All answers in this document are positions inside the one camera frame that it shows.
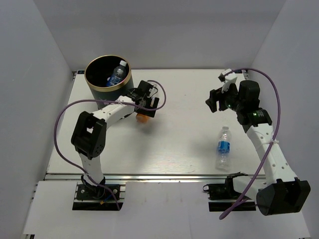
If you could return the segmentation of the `orange juice plastic bottle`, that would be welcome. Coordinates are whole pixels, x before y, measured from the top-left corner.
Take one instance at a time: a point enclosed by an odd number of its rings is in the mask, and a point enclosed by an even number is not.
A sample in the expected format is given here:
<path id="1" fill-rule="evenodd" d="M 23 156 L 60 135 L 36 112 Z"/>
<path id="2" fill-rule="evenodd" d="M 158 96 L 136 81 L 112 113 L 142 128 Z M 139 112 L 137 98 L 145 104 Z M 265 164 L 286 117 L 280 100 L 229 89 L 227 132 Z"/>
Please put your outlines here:
<path id="1" fill-rule="evenodd" d="M 139 123 L 147 123 L 149 121 L 150 117 L 143 115 L 143 114 L 137 114 L 136 115 L 136 121 Z"/>

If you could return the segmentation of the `large clear unlabelled bottle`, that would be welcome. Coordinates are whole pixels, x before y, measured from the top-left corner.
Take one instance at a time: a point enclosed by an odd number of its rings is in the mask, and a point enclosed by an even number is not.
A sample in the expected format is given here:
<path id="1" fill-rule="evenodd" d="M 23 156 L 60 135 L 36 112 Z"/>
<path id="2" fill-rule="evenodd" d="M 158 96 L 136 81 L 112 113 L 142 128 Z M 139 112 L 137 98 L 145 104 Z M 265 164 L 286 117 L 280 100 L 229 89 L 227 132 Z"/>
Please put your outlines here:
<path id="1" fill-rule="evenodd" d="M 106 87 L 112 87 L 121 83 L 126 77 L 126 65 L 127 62 L 124 60 L 120 61 L 118 67 L 113 70 L 111 77 L 107 80 Z"/>

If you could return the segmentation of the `small clear bottle blue label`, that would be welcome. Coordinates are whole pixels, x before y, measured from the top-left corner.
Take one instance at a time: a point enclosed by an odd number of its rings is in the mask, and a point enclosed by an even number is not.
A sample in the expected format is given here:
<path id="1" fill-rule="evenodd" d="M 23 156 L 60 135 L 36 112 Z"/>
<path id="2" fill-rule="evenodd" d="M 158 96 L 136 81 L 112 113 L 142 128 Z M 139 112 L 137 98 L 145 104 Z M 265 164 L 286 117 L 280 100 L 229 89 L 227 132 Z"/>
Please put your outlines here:
<path id="1" fill-rule="evenodd" d="M 230 141 L 231 132 L 228 126 L 223 126 L 219 135 L 216 147 L 216 168 L 228 171 L 230 168 Z"/>

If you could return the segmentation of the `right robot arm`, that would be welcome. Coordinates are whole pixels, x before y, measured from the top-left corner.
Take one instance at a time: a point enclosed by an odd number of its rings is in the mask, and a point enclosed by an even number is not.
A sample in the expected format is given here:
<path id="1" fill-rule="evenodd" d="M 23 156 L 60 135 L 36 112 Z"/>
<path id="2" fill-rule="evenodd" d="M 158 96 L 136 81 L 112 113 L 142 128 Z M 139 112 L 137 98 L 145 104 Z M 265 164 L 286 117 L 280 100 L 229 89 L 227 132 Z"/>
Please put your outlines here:
<path id="1" fill-rule="evenodd" d="M 285 159 L 268 112 L 259 106 L 260 87 L 257 82 L 245 80 L 238 86 L 231 83 L 228 90 L 211 90 L 205 101 L 210 110 L 233 110 L 260 158 L 258 170 L 263 169 L 266 181 L 259 183 L 256 175 L 235 173 L 227 177 L 226 195 L 235 203 L 220 215 L 224 219 L 247 199 L 253 200 L 265 215 L 298 213 L 304 205 L 311 187 L 300 180 Z"/>

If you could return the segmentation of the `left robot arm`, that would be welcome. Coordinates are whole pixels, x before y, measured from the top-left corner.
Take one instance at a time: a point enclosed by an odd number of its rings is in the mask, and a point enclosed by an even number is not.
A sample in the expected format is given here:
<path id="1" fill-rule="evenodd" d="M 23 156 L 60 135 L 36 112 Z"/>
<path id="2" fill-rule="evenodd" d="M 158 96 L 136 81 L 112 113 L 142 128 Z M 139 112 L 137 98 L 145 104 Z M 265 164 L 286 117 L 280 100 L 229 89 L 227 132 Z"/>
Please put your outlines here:
<path id="1" fill-rule="evenodd" d="M 108 128 L 134 112 L 153 118 L 159 104 L 155 96 L 157 91 L 158 86 L 153 81 L 140 81 L 138 87 L 129 89 L 100 110 L 84 111 L 79 115 L 71 143 L 85 170 L 82 182 L 93 198 L 99 199 L 105 194 L 100 154 L 105 148 Z"/>

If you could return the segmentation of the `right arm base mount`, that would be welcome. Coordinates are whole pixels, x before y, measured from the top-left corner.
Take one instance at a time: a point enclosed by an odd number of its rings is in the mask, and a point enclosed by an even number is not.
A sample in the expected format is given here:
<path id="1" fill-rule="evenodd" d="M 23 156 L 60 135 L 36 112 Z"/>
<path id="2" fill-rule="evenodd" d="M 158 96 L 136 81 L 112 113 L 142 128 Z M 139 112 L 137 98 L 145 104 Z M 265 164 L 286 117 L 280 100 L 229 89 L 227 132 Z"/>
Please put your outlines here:
<path id="1" fill-rule="evenodd" d="M 230 208 L 241 195 L 242 191 L 250 182 L 251 177 L 245 173 L 233 173 L 227 175 L 223 183 L 211 183 L 202 187 L 203 192 L 208 194 L 208 206 L 210 212 L 224 212 Z M 255 180 L 234 211 L 256 211 L 256 195 L 263 184 Z"/>

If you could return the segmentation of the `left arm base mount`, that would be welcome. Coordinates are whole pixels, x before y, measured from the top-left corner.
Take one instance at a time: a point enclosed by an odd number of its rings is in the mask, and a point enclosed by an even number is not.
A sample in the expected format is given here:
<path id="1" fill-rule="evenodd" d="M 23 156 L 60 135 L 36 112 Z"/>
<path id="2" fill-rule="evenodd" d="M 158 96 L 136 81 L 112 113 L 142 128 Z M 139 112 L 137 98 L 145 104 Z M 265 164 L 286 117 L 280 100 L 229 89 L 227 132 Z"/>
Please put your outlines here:
<path id="1" fill-rule="evenodd" d="M 105 184 L 114 194 L 100 186 L 78 183 L 73 200 L 73 211 L 118 211 L 124 203 L 124 185 Z"/>

